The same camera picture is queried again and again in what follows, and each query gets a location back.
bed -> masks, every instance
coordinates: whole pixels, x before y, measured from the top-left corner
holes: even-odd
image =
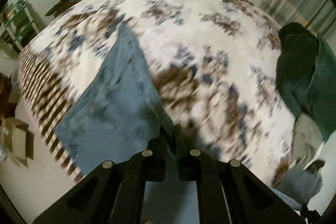
[[[94,79],[121,22],[185,134],[273,184],[294,160],[294,117],[275,88],[280,26],[248,0],[83,0],[40,32],[20,54],[22,99],[70,178],[86,174],[53,129]]]

shelf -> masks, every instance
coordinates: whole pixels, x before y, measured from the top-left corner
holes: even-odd
[[[25,25],[24,27],[22,27],[21,29],[20,29],[20,32],[18,33],[18,34],[16,34],[16,36],[15,36],[15,39],[14,39],[14,41],[16,41],[17,39],[18,39],[18,37],[29,27],[29,26],[31,26],[31,24],[34,22],[34,20],[32,20],[32,21],[30,21],[30,22],[28,22],[28,24],[27,25]]]
[[[20,10],[18,10],[18,11],[16,12],[16,14],[15,14],[14,16],[12,16],[11,19],[9,19],[9,20],[6,22],[5,27],[8,27],[9,24],[15,19],[15,17],[16,17],[18,14],[20,14],[22,11],[24,11],[26,7],[27,7],[27,4],[23,5],[23,6],[20,8]]]

metal screw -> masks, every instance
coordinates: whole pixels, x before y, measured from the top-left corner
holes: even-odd
[[[142,155],[144,157],[150,157],[150,156],[153,155],[153,152],[151,150],[144,150],[144,151],[142,151]]]
[[[106,161],[104,161],[104,162],[102,163],[102,166],[103,166],[103,168],[105,168],[105,169],[109,169],[109,168],[111,168],[112,165],[113,165],[113,162],[110,161],[110,160],[106,160]]]
[[[232,167],[239,167],[240,166],[240,161],[239,160],[231,160],[230,165]]]
[[[193,149],[193,150],[191,150],[190,151],[190,155],[191,156],[199,156],[201,154],[201,152],[199,151],[199,150],[197,150],[197,149]]]

curtain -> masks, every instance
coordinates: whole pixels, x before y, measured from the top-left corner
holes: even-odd
[[[325,39],[335,36],[336,9],[331,0],[263,0],[260,7],[282,26],[298,22]]]

green towel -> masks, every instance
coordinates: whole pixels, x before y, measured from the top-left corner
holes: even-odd
[[[295,118],[304,112],[315,120],[326,142],[336,130],[336,57],[298,23],[284,26],[279,38],[277,89]]]

